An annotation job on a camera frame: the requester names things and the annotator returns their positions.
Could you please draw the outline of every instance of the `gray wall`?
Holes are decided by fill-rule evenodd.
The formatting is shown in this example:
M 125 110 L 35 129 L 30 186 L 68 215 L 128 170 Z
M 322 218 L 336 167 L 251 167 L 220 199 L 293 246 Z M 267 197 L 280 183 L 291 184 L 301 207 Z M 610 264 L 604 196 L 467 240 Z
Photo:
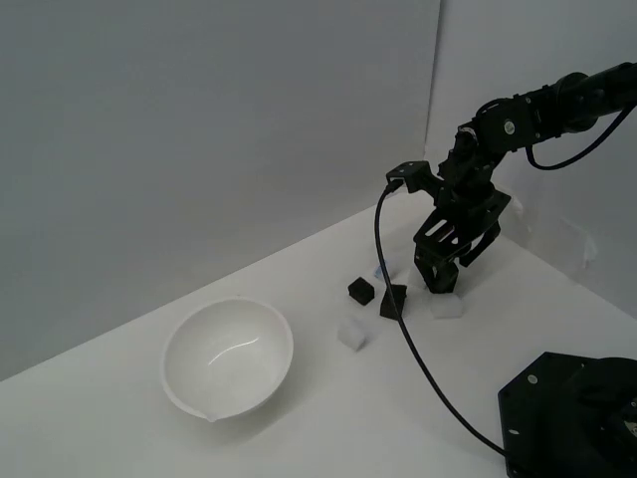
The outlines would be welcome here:
M 635 18 L 634 0 L 443 2 L 428 156 L 444 158 L 456 126 L 489 100 L 523 94 L 574 71 L 593 74 L 637 62 Z M 545 164 L 571 157 L 610 121 L 539 145 L 535 156 Z M 562 171 L 536 171 L 519 152 L 507 156 L 497 176 L 521 200 L 531 229 L 505 232 L 634 317 L 636 127 L 637 113 L 582 162 Z M 588 270 L 577 271 L 586 235 L 598 255 Z
M 0 379 L 371 205 L 422 155 L 437 21 L 438 0 L 3 1 Z

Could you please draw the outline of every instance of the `robotic arm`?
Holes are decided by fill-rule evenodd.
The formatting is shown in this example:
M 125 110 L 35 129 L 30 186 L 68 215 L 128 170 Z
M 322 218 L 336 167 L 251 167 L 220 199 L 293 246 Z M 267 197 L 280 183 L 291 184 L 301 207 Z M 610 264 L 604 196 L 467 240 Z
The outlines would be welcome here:
M 493 100 L 461 125 L 456 142 L 438 169 L 427 161 L 405 162 L 387 173 L 402 180 L 410 193 L 425 191 L 435 210 L 414 237 L 414 262 L 432 293 L 453 292 L 456 259 L 469 266 L 500 234 L 498 218 L 511 200 L 491 182 L 508 152 L 525 148 L 539 169 L 565 167 L 589 154 L 637 105 L 637 64 L 624 63 L 592 77 L 573 73 L 512 99 Z M 565 132 L 591 129 L 599 117 L 621 112 L 611 126 L 582 153 L 562 163 L 542 166 L 532 146 Z

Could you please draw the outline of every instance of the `black cable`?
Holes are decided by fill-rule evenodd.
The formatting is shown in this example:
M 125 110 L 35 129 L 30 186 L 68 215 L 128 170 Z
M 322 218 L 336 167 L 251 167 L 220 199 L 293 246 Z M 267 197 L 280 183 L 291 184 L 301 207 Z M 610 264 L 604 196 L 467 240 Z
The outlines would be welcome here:
M 387 273 L 387 266 L 385 264 L 385 258 L 383 256 L 382 246 L 380 244 L 380 209 L 382 208 L 382 203 L 384 202 L 385 198 L 389 194 L 391 194 L 392 192 L 397 190 L 400 186 L 402 186 L 402 181 L 401 180 L 391 181 L 389 184 L 387 184 L 387 187 L 385 188 L 385 190 L 380 195 L 380 199 L 378 200 L 378 204 L 376 206 L 376 215 L 374 217 L 374 240 L 376 242 L 376 252 L 378 254 L 378 262 L 380 264 L 380 270 L 382 271 L 382 277 L 385 280 L 385 286 L 387 287 L 387 295 L 389 296 L 389 301 L 391 302 L 391 306 L 394 309 L 394 314 L 396 315 L 396 319 L 398 321 L 398 325 L 400 326 L 400 330 L 402 331 L 402 335 L 405 336 L 405 341 L 407 341 L 407 345 L 409 346 L 409 349 L 413 353 L 414 358 L 416 359 L 416 361 L 420 365 L 420 368 L 422 369 L 423 373 L 425 374 L 425 376 L 429 380 L 429 383 L 431 384 L 431 387 L 434 389 L 434 391 L 438 395 L 438 398 L 440 398 L 440 400 L 445 404 L 447 409 L 449 409 L 451 414 L 454 415 L 454 417 L 465 428 L 467 428 L 469 433 L 474 435 L 476 438 L 478 438 L 480 441 L 482 441 L 489 448 L 494 450 L 496 453 L 501 454 L 505 458 L 510 458 L 509 454 L 503 448 L 501 448 L 496 443 L 494 443 L 489 438 L 487 438 L 482 433 L 480 433 L 478 430 L 476 430 L 471 425 L 471 423 L 469 423 L 465 419 L 465 417 L 460 414 L 460 412 L 456 409 L 456 407 L 454 407 L 454 405 L 449 401 L 447 396 L 440 389 L 440 386 L 438 386 L 438 383 L 436 382 L 436 379 L 433 377 L 433 375 L 429 371 L 429 368 L 425 364 L 424 360 L 422 359 L 422 357 L 418 353 L 418 349 L 416 349 L 416 345 L 414 344 L 414 341 L 412 341 L 411 336 L 409 335 L 409 331 L 407 330 L 407 327 L 405 326 L 405 321 L 402 318 L 402 314 L 400 314 L 400 311 L 396 307 L 396 300 L 394 299 L 394 294 L 393 294 L 393 291 L 391 290 L 391 280 L 389 279 L 389 274 Z
M 599 138 L 596 139 L 587 149 L 585 149 L 584 151 L 582 151 L 579 154 L 576 154 L 571 159 L 567 159 L 566 161 L 559 162 L 558 164 L 551 164 L 551 165 L 548 165 L 548 166 L 545 166 L 545 165 L 542 165 L 542 164 L 537 164 L 537 162 L 535 161 L 535 156 L 533 155 L 533 147 L 532 146 L 528 146 L 526 148 L 526 151 L 527 151 L 527 159 L 529 160 L 529 164 L 531 166 L 533 166 L 534 168 L 536 168 L 536 169 L 541 169 L 542 171 L 555 171 L 557 169 L 562 169 L 563 167 L 567 167 L 567 166 L 570 166 L 570 165 L 578 162 L 583 157 L 585 157 L 585 156 L 589 155 L 591 152 L 593 152 L 604 141 L 606 141 L 608 139 L 608 137 L 611 136 L 613 134 L 613 132 L 617 129 L 617 127 L 620 124 L 622 124 L 624 120 L 626 120 L 628 115 L 630 115 L 630 113 L 634 109 L 635 109 L 635 105 L 627 107 L 626 109 L 622 110 L 621 113 L 619 115 L 617 115 L 617 117 L 613 120 L 613 122 L 610 124 L 610 126 L 606 129 L 606 131 L 603 132 L 599 136 Z

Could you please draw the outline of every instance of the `small block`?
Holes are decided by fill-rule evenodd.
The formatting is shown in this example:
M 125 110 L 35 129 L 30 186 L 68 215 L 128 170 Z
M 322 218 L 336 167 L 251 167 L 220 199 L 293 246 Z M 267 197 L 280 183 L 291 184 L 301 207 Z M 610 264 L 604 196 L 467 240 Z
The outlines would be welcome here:
M 367 340 L 365 331 L 358 324 L 356 319 L 352 317 L 346 317 L 340 323 L 336 336 L 341 343 L 348 346 L 355 352 L 358 352 L 362 346 L 365 345 Z
M 429 308 L 436 319 L 457 319 L 464 312 L 462 301 L 456 294 L 433 294 Z
M 347 286 L 349 296 L 352 297 L 361 306 L 366 306 L 374 298 L 374 286 L 359 277 Z
M 405 306 L 405 298 L 407 297 L 407 286 L 392 285 L 391 291 L 394 294 L 396 307 L 402 315 L 402 309 Z M 389 299 L 389 294 L 387 294 L 387 291 L 385 291 L 385 295 L 383 296 L 382 302 L 380 304 L 380 316 L 384 317 L 385 319 L 392 319 L 394 321 L 398 320 L 394 312 L 394 308 L 391 305 L 391 300 Z

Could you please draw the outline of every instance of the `black mount plate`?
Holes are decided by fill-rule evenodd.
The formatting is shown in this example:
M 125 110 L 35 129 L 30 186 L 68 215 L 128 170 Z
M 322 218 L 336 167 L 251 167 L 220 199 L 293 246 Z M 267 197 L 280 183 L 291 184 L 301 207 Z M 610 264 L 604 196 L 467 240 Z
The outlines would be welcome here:
M 538 445 L 541 408 L 549 397 L 579 369 L 594 358 L 544 353 L 510 381 L 500 393 L 500 420 L 505 450 L 520 463 L 536 467 L 542 463 Z M 536 478 L 507 460 L 511 478 Z

